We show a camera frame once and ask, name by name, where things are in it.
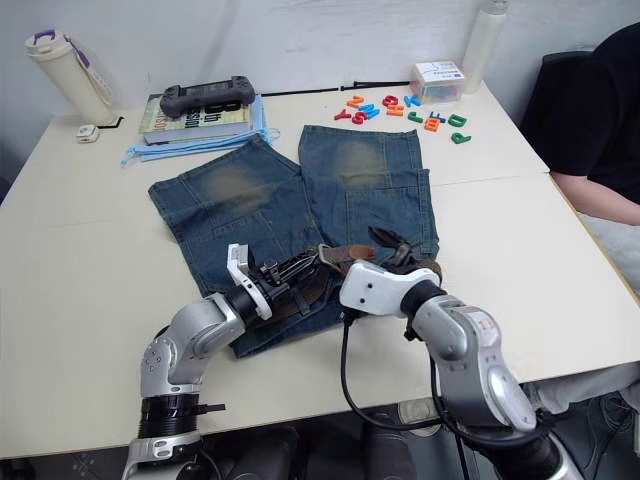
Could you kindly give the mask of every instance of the denim shorts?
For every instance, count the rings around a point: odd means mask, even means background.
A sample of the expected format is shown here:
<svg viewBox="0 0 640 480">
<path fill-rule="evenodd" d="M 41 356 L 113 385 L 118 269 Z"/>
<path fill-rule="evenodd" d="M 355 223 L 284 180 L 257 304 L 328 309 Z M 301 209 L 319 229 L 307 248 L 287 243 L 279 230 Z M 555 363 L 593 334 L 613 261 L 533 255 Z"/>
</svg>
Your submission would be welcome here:
<svg viewBox="0 0 640 480">
<path fill-rule="evenodd" d="M 149 194 L 175 236 L 203 296 L 234 284 L 227 246 L 248 244 L 256 265 L 281 262 L 309 247 L 366 244 L 367 227 L 398 232 L 414 253 L 435 258 L 438 236 L 429 172 L 422 169 L 415 131 L 379 133 L 305 126 L 300 165 L 259 135 L 243 147 L 176 178 Z M 392 252 L 379 247 L 377 259 Z M 339 323 L 339 281 L 305 312 L 246 332 L 238 357 Z"/>
</svg>

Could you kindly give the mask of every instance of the black cable on table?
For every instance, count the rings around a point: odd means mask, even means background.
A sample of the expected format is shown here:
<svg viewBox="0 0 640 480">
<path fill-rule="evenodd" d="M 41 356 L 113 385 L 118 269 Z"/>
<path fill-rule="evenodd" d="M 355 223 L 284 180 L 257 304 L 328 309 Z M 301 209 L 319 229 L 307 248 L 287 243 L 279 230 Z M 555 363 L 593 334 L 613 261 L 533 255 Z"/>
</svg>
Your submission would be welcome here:
<svg viewBox="0 0 640 480">
<path fill-rule="evenodd" d="M 342 384 L 342 393 L 347 403 L 363 421 L 379 428 L 386 428 L 387 430 L 393 430 L 396 432 L 405 432 L 408 430 L 416 430 L 418 428 L 427 428 L 434 425 L 439 425 L 441 420 L 439 418 L 432 418 L 429 420 L 422 420 L 420 422 L 407 423 L 404 425 L 398 425 L 395 423 L 385 423 L 375 420 L 360 409 L 351 398 L 349 393 L 349 387 L 347 386 L 347 345 L 349 343 L 349 328 L 353 323 L 353 319 L 344 317 L 344 329 L 342 331 L 342 351 L 340 353 L 340 383 Z"/>
</svg>

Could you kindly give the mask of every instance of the black cable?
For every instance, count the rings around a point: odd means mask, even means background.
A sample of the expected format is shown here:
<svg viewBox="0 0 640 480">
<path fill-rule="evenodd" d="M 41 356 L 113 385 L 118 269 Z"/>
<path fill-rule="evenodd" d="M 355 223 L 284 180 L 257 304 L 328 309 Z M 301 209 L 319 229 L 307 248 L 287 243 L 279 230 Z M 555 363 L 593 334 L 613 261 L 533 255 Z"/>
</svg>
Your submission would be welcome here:
<svg viewBox="0 0 640 480">
<path fill-rule="evenodd" d="M 433 397 L 433 403 L 436 407 L 436 411 L 440 418 L 442 419 L 442 423 L 451 430 L 454 435 L 458 435 L 462 437 L 467 442 L 475 444 L 475 447 L 493 449 L 493 450 L 505 450 L 509 448 L 522 447 L 534 440 L 537 440 L 544 435 L 547 435 L 548 428 L 539 427 L 534 431 L 525 433 L 517 438 L 505 438 L 502 440 L 494 440 L 489 438 L 478 437 L 477 435 L 472 435 L 470 433 L 464 432 L 458 428 L 451 418 L 449 418 L 449 414 L 445 409 L 444 403 L 442 399 L 438 396 L 438 383 L 436 381 L 436 362 L 433 360 L 433 357 L 429 356 L 430 363 L 430 371 L 431 371 L 431 395 Z"/>
<path fill-rule="evenodd" d="M 211 458 L 209 454 L 204 451 L 204 449 L 201 449 L 199 453 L 207 459 L 207 461 L 211 465 L 211 468 L 213 468 L 213 471 L 216 472 L 216 480 L 224 480 L 224 478 L 222 478 L 222 472 L 220 472 L 218 464 L 213 460 L 213 458 Z"/>
<path fill-rule="evenodd" d="M 347 386 L 347 344 L 349 343 L 349 328 L 353 319 L 344 317 L 344 329 L 342 332 L 342 351 L 340 354 L 340 383 L 342 384 L 342 393 L 347 403 L 351 407 L 351 410 L 358 415 L 363 421 L 379 428 L 385 428 L 387 430 L 393 430 L 396 432 L 405 432 L 408 430 L 416 430 L 418 428 L 432 427 L 441 423 L 439 418 L 433 418 L 430 420 L 423 420 L 420 422 L 408 423 L 405 425 L 398 425 L 395 423 L 384 423 L 364 413 L 353 401 L 351 394 L 349 393 L 349 387 Z"/>
<path fill-rule="evenodd" d="M 458 435 L 456 437 L 456 447 L 458 447 L 458 457 L 460 457 L 460 467 L 462 467 L 462 475 L 464 480 L 469 480 L 469 468 L 467 467 L 467 459 L 464 456 L 464 448 L 462 447 L 462 440 Z"/>
<path fill-rule="evenodd" d="M 611 441 L 613 440 L 613 438 L 618 434 L 618 432 L 620 431 L 620 429 L 622 428 L 622 426 L 625 424 L 625 422 L 629 419 L 629 417 L 631 417 L 631 415 L 633 414 L 633 410 L 629 411 L 624 419 L 622 419 L 620 421 L 620 423 L 618 424 L 618 426 L 609 434 L 609 436 L 607 437 L 607 440 L 604 442 L 604 445 L 602 447 L 602 450 L 600 450 L 600 453 L 598 454 L 598 460 L 596 461 L 596 466 L 593 470 L 593 477 L 592 480 L 596 480 L 596 478 L 598 478 L 598 471 L 600 470 L 600 462 L 602 462 L 602 459 L 604 458 L 604 454 L 607 452 L 607 450 L 609 449 L 609 445 L 611 444 Z"/>
<path fill-rule="evenodd" d="M 587 404 L 587 428 L 589 429 L 589 433 L 591 434 L 591 438 L 593 439 L 593 445 L 591 447 L 591 453 L 589 453 L 589 461 L 585 465 L 582 466 L 582 470 L 587 470 L 593 461 L 596 459 L 596 451 L 598 450 L 598 437 L 596 436 L 596 432 L 593 431 L 593 422 L 591 421 L 591 405 L 593 405 L 595 399 L 589 400 Z"/>
</svg>

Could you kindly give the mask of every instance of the small box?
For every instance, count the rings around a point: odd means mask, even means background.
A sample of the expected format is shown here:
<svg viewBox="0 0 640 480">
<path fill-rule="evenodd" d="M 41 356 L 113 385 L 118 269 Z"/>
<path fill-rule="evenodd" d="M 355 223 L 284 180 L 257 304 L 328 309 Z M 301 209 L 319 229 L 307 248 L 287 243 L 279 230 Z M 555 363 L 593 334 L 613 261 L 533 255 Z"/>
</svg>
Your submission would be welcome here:
<svg viewBox="0 0 640 480">
<path fill-rule="evenodd" d="M 416 63 L 411 72 L 411 90 L 422 103 L 457 102 L 464 82 L 464 75 L 450 60 Z"/>
</svg>

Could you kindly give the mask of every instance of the white water bottle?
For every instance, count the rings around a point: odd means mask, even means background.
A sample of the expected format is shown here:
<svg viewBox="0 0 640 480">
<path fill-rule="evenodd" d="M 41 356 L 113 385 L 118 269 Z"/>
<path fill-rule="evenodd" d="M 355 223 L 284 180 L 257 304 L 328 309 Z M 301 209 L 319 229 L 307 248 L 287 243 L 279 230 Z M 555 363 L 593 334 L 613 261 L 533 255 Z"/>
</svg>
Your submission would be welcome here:
<svg viewBox="0 0 640 480">
<path fill-rule="evenodd" d="M 507 15 L 507 0 L 487 0 L 478 12 L 462 60 L 466 78 L 464 93 L 475 93 Z"/>
<path fill-rule="evenodd" d="M 116 121 L 109 86 L 71 39 L 59 30 L 45 30 L 24 46 L 86 122 L 106 126 Z"/>
</svg>

